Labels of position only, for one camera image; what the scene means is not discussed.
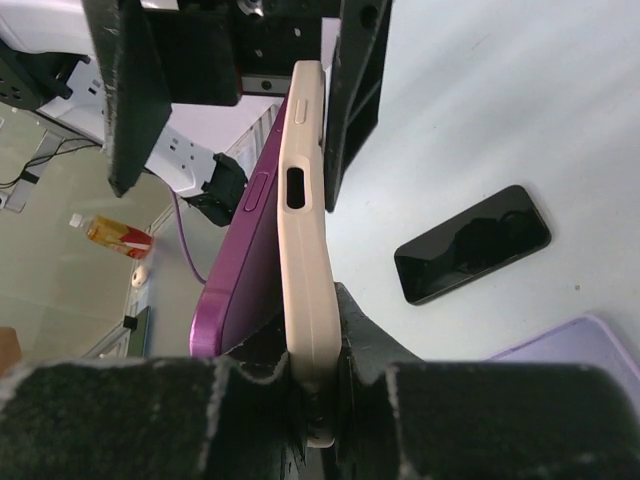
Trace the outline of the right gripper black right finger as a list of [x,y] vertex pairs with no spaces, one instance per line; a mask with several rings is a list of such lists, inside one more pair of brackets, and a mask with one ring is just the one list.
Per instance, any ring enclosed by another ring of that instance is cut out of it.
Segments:
[[341,479],[635,479],[639,423],[585,364],[424,361],[336,286]]

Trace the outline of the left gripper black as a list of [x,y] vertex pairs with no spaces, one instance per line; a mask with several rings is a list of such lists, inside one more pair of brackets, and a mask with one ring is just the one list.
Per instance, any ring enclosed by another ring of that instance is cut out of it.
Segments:
[[82,5],[104,85],[108,181],[118,197],[143,173],[171,102],[232,107],[244,95],[284,95],[294,64],[321,58],[323,21],[340,14],[324,149],[325,208],[335,210],[344,174],[378,124],[391,1]]

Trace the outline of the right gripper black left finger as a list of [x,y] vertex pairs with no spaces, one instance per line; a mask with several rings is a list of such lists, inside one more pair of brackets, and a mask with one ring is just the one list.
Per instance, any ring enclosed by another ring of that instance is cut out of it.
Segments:
[[217,358],[46,361],[1,382],[5,479],[295,479],[306,439],[281,317]]

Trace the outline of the beige silicone phone case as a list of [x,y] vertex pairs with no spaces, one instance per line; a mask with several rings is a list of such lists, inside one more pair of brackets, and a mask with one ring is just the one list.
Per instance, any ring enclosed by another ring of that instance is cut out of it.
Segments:
[[278,166],[277,225],[286,346],[291,373],[306,393],[307,443],[333,445],[333,392],[341,322],[325,228],[325,72],[295,64]]

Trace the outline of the lilac silicone phone case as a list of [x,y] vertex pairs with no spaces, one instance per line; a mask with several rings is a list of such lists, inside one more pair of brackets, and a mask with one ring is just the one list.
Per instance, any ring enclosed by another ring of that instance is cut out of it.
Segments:
[[571,319],[490,357],[491,361],[587,364],[624,381],[638,381],[639,367],[609,326],[593,315]]

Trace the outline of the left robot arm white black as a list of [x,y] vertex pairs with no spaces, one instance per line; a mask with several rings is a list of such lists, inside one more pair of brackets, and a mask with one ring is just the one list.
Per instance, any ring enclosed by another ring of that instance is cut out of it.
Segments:
[[392,5],[388,1],[5,1],[1,100],[84,138],[110,158],[125,195],[143,173],[212,223],[231,221],[248,174],[224,148],[169,126],[176,104],[229,110],[281,97],[294,65],[326,50],[338,23],[324,135],[325,207],[378,122]]

